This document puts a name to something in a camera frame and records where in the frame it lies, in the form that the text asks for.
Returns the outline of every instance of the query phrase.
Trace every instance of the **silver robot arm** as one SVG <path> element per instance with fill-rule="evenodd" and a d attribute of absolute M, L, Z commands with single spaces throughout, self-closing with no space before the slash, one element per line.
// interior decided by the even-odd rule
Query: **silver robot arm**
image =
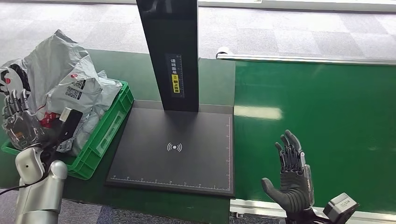
<path fill-rule="evenodd" d="M 81 117 L 81 112 L 65 108 L 53 140 L 31 145 L 16 156 L 15 164 L 21 176 L 16 224 L 58 223 L 67 166 L 54 160 L 54 154 L 61 142 L 73 136 Z"/>
<path fill-rule="evenodd" d="M 21 176 L 19 185 L 31 184 L 19 190 L 16 224 L 58 223 L 67 167 L 62 161 L 55 160 L 49 166 L 48 175 L 42 179 L 45 174 L 40 159 L 42 152 L 43 149 L 40 147 L 28 147 L 15 159 Z"/>

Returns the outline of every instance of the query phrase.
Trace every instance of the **qr code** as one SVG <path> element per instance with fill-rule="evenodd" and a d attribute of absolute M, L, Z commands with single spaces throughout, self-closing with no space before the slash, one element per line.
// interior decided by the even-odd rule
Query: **qr code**
<path fill-rule="evenodd" d="M 80 99 L 81 92 L 68 86 L 66 89 L 66 96 L 69 96 L 69 97 L 75 98 L 75 99 Z"/>
<path fill-rule="evenodd" d="M 76 81 L 73 83 L 73 86 L 76 86 L 77 88 L 82 90 L 85 86 L 85 80 Z"/>

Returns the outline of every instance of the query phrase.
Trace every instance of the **green table surface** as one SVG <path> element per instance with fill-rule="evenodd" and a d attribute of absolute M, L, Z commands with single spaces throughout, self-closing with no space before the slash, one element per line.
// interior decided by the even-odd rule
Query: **green table surface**
<path fill-rule="evenodd" d="M 236 197 L 271 201 L 279 187 L 274 146 L 285 129 L 311 166 L 315 206 L 346 192 L 358 210 L 396 214 L 396 67 L 306 62 L 237 62 Z"/>
<path fill-rule="evenodd" d="M 89 50 L 97 71 L 127 81 L 136 99 L 160 100 L 146 54 Z M 315 206 L 346 192 L 360 211 L 396 213 L 396 68 L 201 59 L 200 103 L 233 105 L 236 198 L 271 202 L 260 179 L 279 186 L 274 142 L 285 129 L 311 165 Z M 230 201 L 211 196 L 104 187 L 120 128 L 94 176 L 68 178 L 64 198 L 204 223 L 228 223 Z M 17 185 L 15 157 L 0 152 L 0 187 Z"/>
<path fill-rule="evenodd" d="M 108 77 L 127 81 L 135 99 L 160 100 L 149 55 L 103 50 L 89 50 L 89 53 L 96 71 L 105 70 Z M 200 103 L 233 105 L 234 62 L 201 59 L 199 72 Z M 125 124 L 126 121 L 90 180 L 67 178 L 63 198 L 202 223 L 228 223 L 230 200 L 226 198 L 105 187 L 105 178 Z M 4 142 L 7 137 L 0 133 L 0 142 Z M 18 185 L 18 181 L 15 156 L 0 150 L 0 187 L 10 188 Z"/>

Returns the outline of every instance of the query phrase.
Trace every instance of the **wireless charging symbol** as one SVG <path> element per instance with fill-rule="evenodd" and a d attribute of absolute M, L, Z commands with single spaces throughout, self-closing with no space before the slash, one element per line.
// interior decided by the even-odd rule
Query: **wireless charging symbol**
<path fill-rule="evenodd" d="M 172 149 L 177 150 L 178 152 L 181 152 L 183 149 L 183 145 L 181 143 L 179 143 L 178 145 L 172 145 L 172 143 L 168 143 L 168 146 L 166 148 L 169 151 L 171 151 Z"/>

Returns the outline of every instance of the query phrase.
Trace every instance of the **black cable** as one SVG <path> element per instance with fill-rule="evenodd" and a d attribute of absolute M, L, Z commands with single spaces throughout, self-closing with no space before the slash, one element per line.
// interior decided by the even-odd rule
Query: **black cable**
<path fill-rule="evenodd" d="M 7 193 L 7 192 L 9 192 L 9 191 L 17 190 L 17 189 L 20 189 L 20 188 L 25 188 L 25 187 L 28 187 L 28 186 L 29 186 L 29 185 L 21 185 L 21 186 L 17 186 L 17 187 L 13 187 L 13 188 L 8 188 L 8 189 L 6 189 L 5 191 L 1 192 L 1 193 L 0 193 L 0 196 L 3 195 L 3 194 L 5 194 L 5 193 Z"/>

